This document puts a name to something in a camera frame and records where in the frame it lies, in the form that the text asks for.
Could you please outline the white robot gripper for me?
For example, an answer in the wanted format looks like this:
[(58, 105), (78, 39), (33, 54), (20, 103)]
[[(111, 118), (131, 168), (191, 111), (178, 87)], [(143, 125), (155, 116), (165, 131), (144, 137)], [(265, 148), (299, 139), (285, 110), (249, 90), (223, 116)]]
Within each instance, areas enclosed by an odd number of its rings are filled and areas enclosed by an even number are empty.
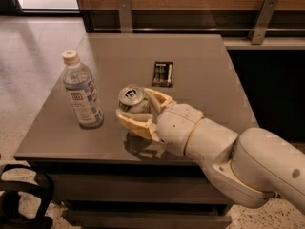
[(176, 104), (169, 95), (159, 91), (150, 88), (144, 91), (153, 109), (160, 115), (157, 125), (153, 122), (153, 114), (131, 114), (117, 109), (115, 114), (119, 123), (147, 140), (160, 139), (165, 150), (184, 156), (188, 139), (196, 124), (204, 118), (203, 113), (188, 104)]

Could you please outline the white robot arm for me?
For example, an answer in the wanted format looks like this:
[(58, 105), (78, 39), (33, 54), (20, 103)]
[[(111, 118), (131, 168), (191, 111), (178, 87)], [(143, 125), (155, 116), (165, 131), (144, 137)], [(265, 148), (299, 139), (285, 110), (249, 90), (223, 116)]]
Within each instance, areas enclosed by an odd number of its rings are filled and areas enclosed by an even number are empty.
[(280, 195), (305, 212), (305, 154), (278, 135), (261, 128), (238, 134), (188, 104), (138, 85), (121, 90), (116, 116), (135, 135), (195, 162), (233, 202), (258, 208)]

